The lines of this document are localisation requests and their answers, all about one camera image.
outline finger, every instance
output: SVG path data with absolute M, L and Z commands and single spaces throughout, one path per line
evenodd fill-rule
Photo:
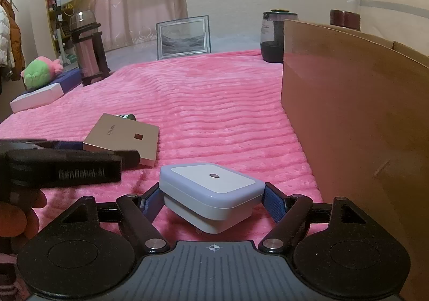
M 27 218 L 18 207 L 0 202 L 0 237 L 16 237 L 24 232 Z
M 16 256 L 0 253 L 0 264 L 16 264 Z
M 13 189 L 10 193 L 10 203 L 28 212 L 39 200 L 39 196 L 38 189 Z
M 48 200 L 46 199 L 45 194 L 39 190 L 39 193 L 34 201 L 33 208 L 44 208 Z
M 12 238 L 11 245 L 12 245 L 13 253 L 18 254 L 18 252 L 27 242 L 28 242 L 28 238 L 23 234 L 20 234 L 19 236 Z
M 39 231 L 39 218 L 34 210 L 30 210 L 27 214 L 27 227 L 24 231 L 24 236 L 28 239 L 33 238 Z

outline metal bolt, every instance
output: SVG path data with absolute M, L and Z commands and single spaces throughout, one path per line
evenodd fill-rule
M 265 239 L 262 242 L 262 245 L 267 249 L 279 249 L 283 246 L 283 242 L 277 238 L 269 238 L 269 239 Z
M 166 245 L 166 241 L 164 239 L 160 239 L 160 238 L 152 238 L 152 239 L 148 239 L 145 242 L 145 245 L 149 248 L 149 249 L 161 249 L 163 247 L 165 247 Z

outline brown jacket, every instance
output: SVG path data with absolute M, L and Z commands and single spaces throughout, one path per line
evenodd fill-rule
M 0 0 L 0 6 L 4 8 L 10 23 L 10 41 L 15 67 L 12 69 L 12 81 L 21 79 L 21 71 L 25 68 L 24 55 L 22 54 L 21 30 L 15 22 L 15 13 L 7 0 Z

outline green plush toy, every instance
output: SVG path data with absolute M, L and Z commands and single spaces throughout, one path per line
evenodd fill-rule
M 60 60 L 49 60 L 47 57 L 39 56 L 21 72 L 24 84 L 27 88 L 38 88 L 48 84 L 54 77 L 63 72 Z

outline white jacket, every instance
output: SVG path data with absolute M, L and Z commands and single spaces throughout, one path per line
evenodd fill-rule
M 10 23 L 6 11 L 0 6 L 0 65 L 15 67 L 12 44 L 10 42 Z

